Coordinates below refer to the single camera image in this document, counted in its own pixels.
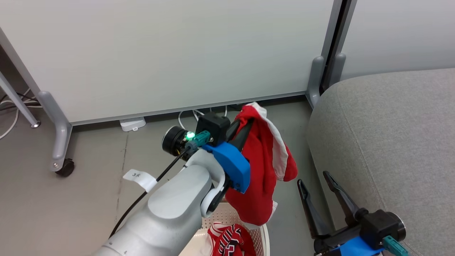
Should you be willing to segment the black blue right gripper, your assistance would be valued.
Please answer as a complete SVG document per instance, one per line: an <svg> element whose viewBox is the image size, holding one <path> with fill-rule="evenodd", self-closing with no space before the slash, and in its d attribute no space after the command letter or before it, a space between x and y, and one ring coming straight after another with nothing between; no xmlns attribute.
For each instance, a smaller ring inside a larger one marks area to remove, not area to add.
<svg viewBox="0 0 455 256"><path fill-rule="evenodd" d="M324 171L323 176L329 189L335 193L345 215L348 226L356 226L359 207L347 192ZM346 227L331 234L331 230L314 207L304 182L297 181L302 206L311 237L314 239L314 256L378 256L383 250L382 240L387 236L387 228L378 230L372 227Z"/></svg>

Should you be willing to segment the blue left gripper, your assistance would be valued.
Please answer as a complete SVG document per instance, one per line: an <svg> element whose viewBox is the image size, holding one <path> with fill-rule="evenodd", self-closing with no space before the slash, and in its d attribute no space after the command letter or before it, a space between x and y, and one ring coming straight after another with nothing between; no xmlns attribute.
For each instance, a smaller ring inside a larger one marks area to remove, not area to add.
<svg viewBox="0 0 455 256"><path fill-rule="evenodd" d="M233 188L239 193L245 193L250 185L250 164L241 152L245 146L254 121L254 119L249 119L241 128L241 121L239 119L234 120L226 131L225 142L222 142L216 147L208 144L205 144L202 147L202 149L213 154L223 171L232 181Z"/></svg>

